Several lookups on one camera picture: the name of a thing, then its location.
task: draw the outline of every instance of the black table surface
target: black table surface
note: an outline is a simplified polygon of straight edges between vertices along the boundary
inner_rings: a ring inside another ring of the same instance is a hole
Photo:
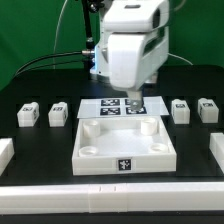
[[[217,66],[163,67],[157,85],[146,85],[144,96],[184,99],[191,111],[189,125],[162,119],[177,153],[177,171],[169,173],[73,176],[72,152],[81,99],[126,97],[109,84],[92,81],[84,70],[39,70],[14,79],[0,92],[0,138],[13,138],[15,155],[0,177],[2,186],[224,181],[209,150],[210,133],[224,132],[224,69]],[[213,99],[219,108],[217,124],[203,124],[197,113],[200,98]],[[34,127],[19,128],[17,112],[37,102],[40,117]],[[54,103],[68,103],[64,127],[50,128],[48,112]],[[223,223],[224,212],[151,212],[121,214],[55,214],[2,216],[0,223]]]

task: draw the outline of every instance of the black and white pattern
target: black and white pattern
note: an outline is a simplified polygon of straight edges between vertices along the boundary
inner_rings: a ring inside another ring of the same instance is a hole
[[[120,106],[119,99],[101,100],[101,106]]]
[[[176,108],[185,108],[184,104],[176,104]]]
[[[121,115],[121,109],[119,107],[116,107],[116,108],[101,108],[100,115],[101,116]]]
[[[128,114],[128,115],[131,115],[131,114],[147,114],[147,111],[146,111],[145,107],[143,107],[139,111],[131,110],[130,107],[126,107],[126,114]]]
[[[131,159],[119,159],[118,170],[119,171],[131,170]]]
[[[125,105],[130,106],[130,104],[131,104],[131,101],[129,99],[125,99]]]
[[[37,111],[36,110],[33,111],[33,118],[34,118],[34,120],[37,119]]]
[[[213,107],[213,104],[212,103],[203,103],[203,106],[204,107]]]
[[[33,110],[33,107],[24,107],[23,108],[23,111],[31,111],[31,110]]]
[[[62,111],[63,107],[54,107],[53,111]]]

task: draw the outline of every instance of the black cable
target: black cable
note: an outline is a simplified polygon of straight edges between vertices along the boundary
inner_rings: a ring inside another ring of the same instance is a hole
[[[86,32],[86,48],[93,49],[94,41],[93,41],[87,0],[82,0],[82,11],[83,11],[83,15],[84,15],[85,32]]]
[[[82,62],[83,60],[73,60],[73,61],[66,61],[66,62],[58,62],[58,63],[52,63],[52,64],[46,64],[46,65],[40,65],[40,66],[36,66],[36,67],[33,67],[33,68],[28,68],[26,70],[23,70],[19,73],[16,73],[13,77],[16,78],[18,76],[20,76],[22,73],[25,73],[25,72],[28,72],[28,71],[31,71],[31,70],[35,70],[35,69],[38,69],[38,68],[44,68],[44,67],[48,67],[48,66],[54,66],[54,65],[64,65],[64,64],[69,64],[69,63],[74,63],[74,62]]]
[[[68,57],[68,56],[72,56],[72,55],[78,55],[78,54],[82,54],[81,51],[74,51],[74,52],[66,52],[66,53],[58,53],[58,54],[49,54],[49,55],[45,55],[45,56],[42,56],[42,57],[39,57],[39,58],[36,58],[32,61],[29,61],[28,63],[26,63],[25,65],[23,65],[22,67],[20,67],[15,75],[17,76],[18,73],[22,72],[25,68],[27,68],[28,66],[36,63],[36,62],[39,62],[39,61],[42,61],[42,60],[46,60],[46,59],[49,59],[49,58],[59,58],[59,57]]]

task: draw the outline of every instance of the white tray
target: white tray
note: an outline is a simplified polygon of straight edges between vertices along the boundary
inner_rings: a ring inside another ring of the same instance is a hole
[[[176,152],[160,116],[80,119],[72,166],[74,175],[170,172]]]

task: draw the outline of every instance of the white block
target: white block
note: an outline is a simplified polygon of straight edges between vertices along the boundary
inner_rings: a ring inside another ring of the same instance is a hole
[[[219,109],[211,99],[198,100],[198,114],[203,123],[218,123]]]
[[[48,113],[50,127],[63,127],[68,118],[67,103],[54,104]]]
[[[224,173],[224,135],[223,133],[211,133],[209,148]]]
[[[19,127],[33,127],[39,117],[39,105],[36,102],[24,104],[17,113]]]
[[[0,176],[14,155],[14,147],[11,138],[0,139]]]
[[[172,101],[171,114],[175,124],[190,123],[190,109],[185,100],[175,99]]]

